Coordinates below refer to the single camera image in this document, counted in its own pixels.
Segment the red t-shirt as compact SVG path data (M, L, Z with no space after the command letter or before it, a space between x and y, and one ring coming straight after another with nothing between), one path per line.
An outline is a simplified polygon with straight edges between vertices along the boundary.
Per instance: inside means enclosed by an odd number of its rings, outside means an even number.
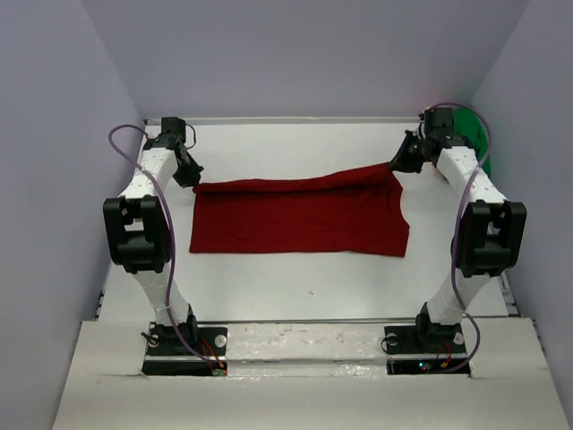
M406 255L403 188L384 163L305 179L204 183L193 191L193 254Z

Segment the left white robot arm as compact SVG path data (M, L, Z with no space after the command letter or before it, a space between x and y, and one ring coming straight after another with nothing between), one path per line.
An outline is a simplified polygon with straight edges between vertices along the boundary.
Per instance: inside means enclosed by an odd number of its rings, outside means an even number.
M138 158L119 148L114 135L123 129L143 134ZM134 167L128 186L103 203L107 243L112 262L124 268L140 284L155 315L156 333L144 337L151 346L169 345L180 354L195 350L199 329L191 304L175 282L175 228L164 193L170 181L182 188L196 186L201 167L186 147L192 129L182 118L163 117L160 133L151 137L136 125L118 125L108 133L108 143Z

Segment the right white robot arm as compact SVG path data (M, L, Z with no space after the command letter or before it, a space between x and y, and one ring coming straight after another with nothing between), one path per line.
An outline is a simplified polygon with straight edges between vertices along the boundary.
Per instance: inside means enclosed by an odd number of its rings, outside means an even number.
M419 173L430 163L458 197L449 274L414 324L386 328L381 345L390 355L463 347L461 322L471 302L490 279L514 267L519 256L526 206L492 183L483 169L489 155L479 155L471 139L456 130L456 108L451 102L426 108L389 163L391 171L400 173Z

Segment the green t-shirt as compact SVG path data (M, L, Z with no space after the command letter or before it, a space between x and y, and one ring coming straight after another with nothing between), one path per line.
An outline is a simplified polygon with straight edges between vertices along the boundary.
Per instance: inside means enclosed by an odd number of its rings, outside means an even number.
M454 128L456 134L463 135L473 144L476 157L481 160L489 149L488 133L478 116L467 107L454 107Z

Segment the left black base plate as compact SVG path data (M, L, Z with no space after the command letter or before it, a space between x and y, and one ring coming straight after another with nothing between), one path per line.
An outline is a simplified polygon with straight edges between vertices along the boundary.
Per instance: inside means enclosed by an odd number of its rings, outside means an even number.
M195 354L172 327L163 331L152 322L141 336L146 340L141 371L147 376L227 376L227 327L199 325L195 342L184 336Z

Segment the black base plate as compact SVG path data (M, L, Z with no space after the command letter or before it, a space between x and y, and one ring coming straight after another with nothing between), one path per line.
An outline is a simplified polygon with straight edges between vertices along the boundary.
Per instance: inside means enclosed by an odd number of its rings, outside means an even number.
M423 334L415 325L389 325L384 328L381 349L390 376L470 374L460 324L439 326Z
M141 371L147 376L227 376L227 327L199 325L195 342L184 336L195 354L172 327L163 331L152 322L141 336L146 340Z

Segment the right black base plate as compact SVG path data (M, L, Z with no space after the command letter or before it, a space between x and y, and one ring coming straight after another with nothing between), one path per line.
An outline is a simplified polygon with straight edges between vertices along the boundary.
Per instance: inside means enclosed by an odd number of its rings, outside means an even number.
M381 349L390 376L470 374L460 324L439 326L423 334L415 325L389 325L384 328Z

